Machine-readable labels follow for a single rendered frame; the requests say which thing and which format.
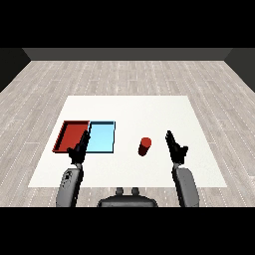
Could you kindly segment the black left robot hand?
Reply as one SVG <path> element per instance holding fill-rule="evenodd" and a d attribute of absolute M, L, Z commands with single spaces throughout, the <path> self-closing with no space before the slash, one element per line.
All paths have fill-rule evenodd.
<path fill-rule="evenodd" d="M 89 132 L 85 130 L 75 147 L 67 148 L 67 153 L 72 160 L 72 164 L 82 164 L 84 162 L 90 138 Z"/>

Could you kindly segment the red open box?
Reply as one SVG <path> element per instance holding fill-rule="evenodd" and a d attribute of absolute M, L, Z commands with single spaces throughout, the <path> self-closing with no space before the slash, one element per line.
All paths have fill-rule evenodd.
<path fill-rule="evenodd" d="M 82 134 L 89 127 L 89 121 L 64 121 L 52 149 L 54 153 L 66 153 L 80 142 Z"/>

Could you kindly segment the red can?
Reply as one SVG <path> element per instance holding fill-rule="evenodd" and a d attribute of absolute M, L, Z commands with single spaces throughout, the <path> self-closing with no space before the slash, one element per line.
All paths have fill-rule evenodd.
<path fill-rule="evenodd" d="M 138 154 L 140 156 L 145 156 L 150 147 L 151 147 L 151 139 L 149 137 L 143 137 L 138 147 Z"/>

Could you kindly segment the dark grey robot body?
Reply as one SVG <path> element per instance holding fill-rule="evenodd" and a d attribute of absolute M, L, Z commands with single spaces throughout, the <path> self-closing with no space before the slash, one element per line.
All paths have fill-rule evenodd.
<path fill-rule="evenodd" d="M 124 189 L 118 187 L 116 194 L 101 199 L 98 207 L 157 207 L 157 202 L 154 199 L 141 196 L 137 187 L 131 189 L 131 195 L 124 195 Z"/>

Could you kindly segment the light blue open box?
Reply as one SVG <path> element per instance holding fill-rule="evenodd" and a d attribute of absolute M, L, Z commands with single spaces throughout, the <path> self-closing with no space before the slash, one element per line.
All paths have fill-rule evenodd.
<path fill-rule="evenodd" d="M 89 126 L 87 153 L 113 153 L 116 123 L 113 121 L 92 121 Z"/>

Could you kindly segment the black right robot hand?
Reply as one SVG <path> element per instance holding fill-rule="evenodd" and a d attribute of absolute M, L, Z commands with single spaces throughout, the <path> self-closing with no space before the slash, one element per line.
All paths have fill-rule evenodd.
<path fill-rule="evenodd" d="M 188 147 L 180 146 L 175 141 L 174 136 L 170 130 L 166 133 L 165 140 L 169 149 L 172 162 L 178 163 L 178 164 L 184 164 L 184 158 L 187 155 Z"/>

